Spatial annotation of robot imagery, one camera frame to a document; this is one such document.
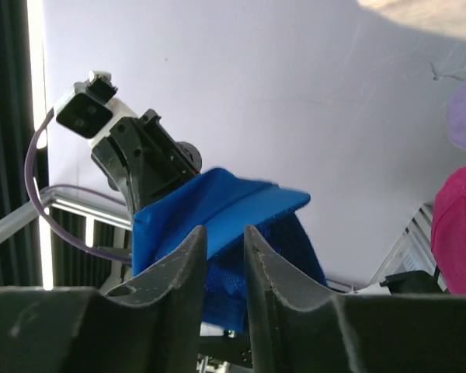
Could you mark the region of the magenta baseball cap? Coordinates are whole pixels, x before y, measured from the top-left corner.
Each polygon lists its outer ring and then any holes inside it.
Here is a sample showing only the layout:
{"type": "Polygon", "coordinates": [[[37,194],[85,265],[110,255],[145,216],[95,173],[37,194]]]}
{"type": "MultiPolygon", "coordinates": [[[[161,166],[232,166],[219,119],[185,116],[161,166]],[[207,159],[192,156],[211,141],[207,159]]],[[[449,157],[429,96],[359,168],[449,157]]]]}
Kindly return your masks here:
{"type": "Polygon", "coordinates": [[[434,199],[431,251],[450,293],[466,295],[466,166],[434,199]]]}

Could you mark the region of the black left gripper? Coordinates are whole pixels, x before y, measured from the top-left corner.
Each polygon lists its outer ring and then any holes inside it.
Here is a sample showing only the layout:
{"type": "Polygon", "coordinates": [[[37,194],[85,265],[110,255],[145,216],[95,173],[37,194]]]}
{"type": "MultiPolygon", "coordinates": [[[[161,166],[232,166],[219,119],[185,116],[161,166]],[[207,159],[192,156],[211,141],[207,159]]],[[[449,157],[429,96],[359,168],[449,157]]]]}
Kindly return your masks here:
{"type": "Polygon", "coordinates": [[[198,149],[175,141],[160,120],[154,110],[123,117],[92,148],[93,162],[121,192],[130,216],[179,189],[202,168],[198,149]]]}

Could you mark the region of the blue baseball cap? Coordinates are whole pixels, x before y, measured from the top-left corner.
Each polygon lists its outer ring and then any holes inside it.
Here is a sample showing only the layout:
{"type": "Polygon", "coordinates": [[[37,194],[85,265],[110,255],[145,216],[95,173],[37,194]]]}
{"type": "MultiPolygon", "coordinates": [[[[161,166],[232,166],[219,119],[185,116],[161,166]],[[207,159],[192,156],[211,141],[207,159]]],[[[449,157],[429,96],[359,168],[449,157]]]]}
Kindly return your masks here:
{"type": "Polygon", "coordinates": [[[198,225],[207,230],[203,322],[242,333],[247,292],[244,231],[257,228],[283,258],[322,285],[327,281],[296,212],[309,193],[214,168],[135,214],[132,269],[138,275],[173,251],[198,225]]]}

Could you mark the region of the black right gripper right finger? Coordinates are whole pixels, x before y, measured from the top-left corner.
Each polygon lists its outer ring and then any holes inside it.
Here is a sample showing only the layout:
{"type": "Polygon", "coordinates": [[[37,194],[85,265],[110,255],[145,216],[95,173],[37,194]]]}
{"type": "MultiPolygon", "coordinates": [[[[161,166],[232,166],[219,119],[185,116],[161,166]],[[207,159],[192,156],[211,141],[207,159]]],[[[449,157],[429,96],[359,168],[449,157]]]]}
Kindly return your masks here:
{"type": "Polygon", "coordinates": [[[466,297],[344,295],[244,234],[257,372],[466,372],[466,297]]]}

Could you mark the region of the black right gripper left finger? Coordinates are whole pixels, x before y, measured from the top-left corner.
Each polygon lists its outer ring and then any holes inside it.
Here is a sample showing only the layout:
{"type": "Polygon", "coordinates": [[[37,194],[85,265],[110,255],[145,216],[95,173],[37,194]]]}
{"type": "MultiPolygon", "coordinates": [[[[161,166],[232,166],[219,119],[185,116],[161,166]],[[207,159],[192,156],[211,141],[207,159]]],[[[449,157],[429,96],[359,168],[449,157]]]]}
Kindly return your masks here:
{"type": "Polygon", "coordinates": [[[198,226],[106,294],[0,288],[0,372],[193,372],[206,273],[198,226]]]}

